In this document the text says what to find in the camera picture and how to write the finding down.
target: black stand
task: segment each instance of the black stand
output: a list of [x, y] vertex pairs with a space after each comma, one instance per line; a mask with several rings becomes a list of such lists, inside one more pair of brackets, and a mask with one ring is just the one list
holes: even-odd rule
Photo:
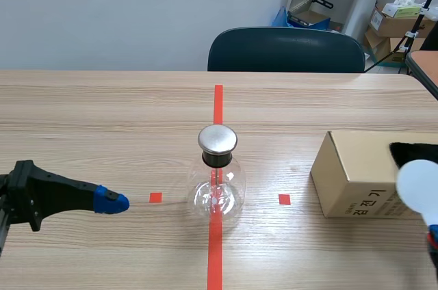
[[[418, 16], [418, 19], [416, 20], [415, 24], [413, 25], [412, 30], [408, 31], [403, 36], [402, 40], [397, 44], [395, 49], [392, 52], [389, 52], [389, 54], [386, 55], [384, 58], [380, 59], [375, 64], [370, 66], [367, 70], [365, 70], [365, 72], [373, 69], [373, 67], [375, 67], [376, 65], [380, 64], [383, 60], [387, 59], [388, 57], [390, 57], [394, 53], [397, 53], [400, 49], [402, 49], [402, 51], [404, 52], [404, 59], [406, 59], [406, 56], [408, 55], [408, 53], [412, 49], [413, 41], [415, 40], [415, 37], [417, 36], [417, 31], [420, 28], [420, 25], [422, 24], [422, 21], [423, 21], [423, 18], [424, 18], [424, 13], [429, 9], [429, 5], [430, 5], [431, 2], [432, 2], [432, 0], [427, 0], [426, 3], [424, 3], [424, 7], [420, 10], [420, 15]], [[402, 43], [404, 42], [404, 40], [406, 38], [408, 38], [407, 41], [405, 42], [404, 46], [401, 47]]]

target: red tape line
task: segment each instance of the red tape line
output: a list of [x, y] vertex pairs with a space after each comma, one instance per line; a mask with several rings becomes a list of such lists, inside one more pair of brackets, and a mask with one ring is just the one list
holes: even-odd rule
[[[223, 122], [223, 99], [224, 87], [214, 86], [214, 114], [213, 122]], [[211, 186], [215, 185], [215, 170], [211, 171]], [[222, 183], [222, 169], [218, 175], [219, 184]], [[217, 189], [213, 197], [219, 196]], [[207, 268], [207, 290], [222, 290], [222, 212], [218, 205], [211, 207], [210, 223], [208, 232], [208, 268]]]

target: chair backrest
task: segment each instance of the chair backrest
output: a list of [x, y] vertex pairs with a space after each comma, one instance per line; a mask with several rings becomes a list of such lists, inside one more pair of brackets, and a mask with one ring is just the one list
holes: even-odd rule
[[329, 31], [256, 27], [220, 34], [208, 71], [363, 73], [365, 57], [353, 38]]

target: metal lid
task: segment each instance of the metal lid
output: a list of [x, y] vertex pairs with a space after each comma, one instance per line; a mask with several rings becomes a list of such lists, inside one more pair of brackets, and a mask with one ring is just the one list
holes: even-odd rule
[[223, 124], [213, 124], [199, 133], [198, 143], [210, 155], [226, 155], [237, 146], [237, 135]]

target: table surface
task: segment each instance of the table surface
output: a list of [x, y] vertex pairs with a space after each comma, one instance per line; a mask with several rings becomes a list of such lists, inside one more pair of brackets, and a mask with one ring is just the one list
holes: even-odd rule
[[435, 85], [438, 85], [438, 51], [415, 51], [411, 53], [411, 59]]
[[[329, 130], [435, 132], [438, 103], [404, 75], [1, 71], [0, 168], [16, 160], [103, 184], [120, 215], [69, 211], [11, 226], [4, 289], [205, 289], [208, 225], [185, 180], [224, 84], [246, 169], [223, 238], [224, 289], [436, 289], [420, 220], [323, 217], [309, 171]], [[149, 204], [150, 192], [163, 203]], [[279, 205], [290, 194], [290, 206]]]

